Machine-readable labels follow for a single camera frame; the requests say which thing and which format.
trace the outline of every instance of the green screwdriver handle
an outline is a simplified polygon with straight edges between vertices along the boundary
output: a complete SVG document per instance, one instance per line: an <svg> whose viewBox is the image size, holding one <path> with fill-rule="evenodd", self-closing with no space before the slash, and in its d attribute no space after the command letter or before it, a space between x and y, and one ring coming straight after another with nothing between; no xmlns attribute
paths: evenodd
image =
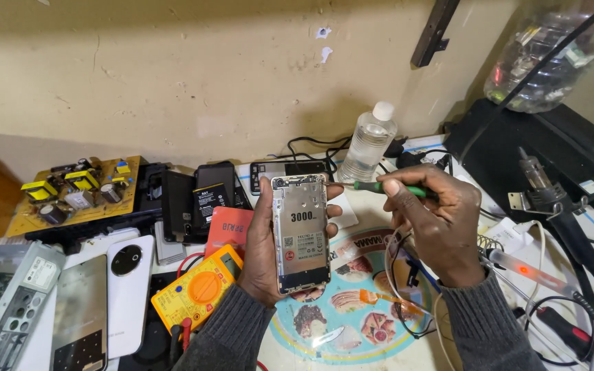
<svg viewBox="0 0 594 371"><path fill-rule="evenodd" d="M384 189L382 189L382 183L380 183L379 181L375 181L375 182L355 181L354 189L361 190L361 191L371 191L373 193L379 193L381 195L384 195ZM414 193L419 198L424 198L427 196L426 190L424 190L422 188L412 187L411 185L408 185L407 189L411 193Z"/></svg>

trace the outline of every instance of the hand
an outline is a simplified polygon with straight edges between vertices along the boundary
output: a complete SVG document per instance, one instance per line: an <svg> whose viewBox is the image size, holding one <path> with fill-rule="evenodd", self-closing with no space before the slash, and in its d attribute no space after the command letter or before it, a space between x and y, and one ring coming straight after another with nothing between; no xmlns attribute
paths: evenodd
<svg viewBox="0 0 594 371"><path fill-rule="evenodd" d="M389 198L384 211L393 212L393 228L404 225L414 230L418 257L444 285L473 286L484 280L476 247L481 213L481 192L477 188L433 164L404 168L378 176L377 181L383 182ZM439 195L439 202L417 198L405 184L430 188Z"/></svg>
<svg viewBox="0 0 594 371"><path fill-rule="evenodd" d="M327 187L327 200L343 192L339 185ZM260 179L260 197L253 212L253 219L247 230L244 266L238 279L238 286L266 307L272 308L284 298L278 293L276 283L276 245L271 223L273 220L272 203L274 200L272 185L266 177ZM338 205L327 206L330 218L342 215ZM327 225L330 238L336 236L338 227L334 223Z"/></svg>

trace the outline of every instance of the white bottle cap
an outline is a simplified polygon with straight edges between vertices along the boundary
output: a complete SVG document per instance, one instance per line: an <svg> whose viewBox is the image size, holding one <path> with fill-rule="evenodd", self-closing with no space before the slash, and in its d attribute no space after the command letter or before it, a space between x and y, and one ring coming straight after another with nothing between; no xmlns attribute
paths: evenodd
<svg viewBox="0 0 594 371"><path fill-rule="evenodd" d="M395 111L395 108L391 103L381 101L375 105L373 116L379 121L389 121L393 117L393 111Z"/></svg>

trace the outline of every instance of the man's right hand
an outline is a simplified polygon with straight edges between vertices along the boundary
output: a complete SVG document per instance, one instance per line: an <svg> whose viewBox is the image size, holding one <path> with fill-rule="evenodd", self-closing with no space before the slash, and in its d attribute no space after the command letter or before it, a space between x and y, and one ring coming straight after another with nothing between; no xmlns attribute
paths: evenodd
<svg viewBox="0 0 594 371"><path fill-rule="evenodd" d="M473 286L484 280L476 247L481 212L477 188L432 164L400 169L378 176L377 181L389 198L384 211L393 212L393 228L413 229L418 257L444 285ZM439 195L439 202L417 198L405 184L430 188Z"/></svg>

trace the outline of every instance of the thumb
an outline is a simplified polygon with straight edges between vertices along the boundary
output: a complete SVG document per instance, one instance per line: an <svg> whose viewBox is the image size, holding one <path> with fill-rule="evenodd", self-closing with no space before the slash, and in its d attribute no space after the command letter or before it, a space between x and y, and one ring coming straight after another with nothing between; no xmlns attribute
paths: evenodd
<svg viewBox="0 0 594 371"><path fill-rule="evenodd" d="M393 205L413 226L439 221L436 216L421 205L417 196L411 193L400 181L396 179L385 180L382 183L382 188Z"/></svg>
<svg viewBox="0 0 594 371"><path fill-rule="evenodd" d="M272 221L272 204L274 202L272 185L266 177L260 178L260 197L256 201L256 206L253 209L252 222L249 225L250 229L269 228L269 223Z"/></svg>

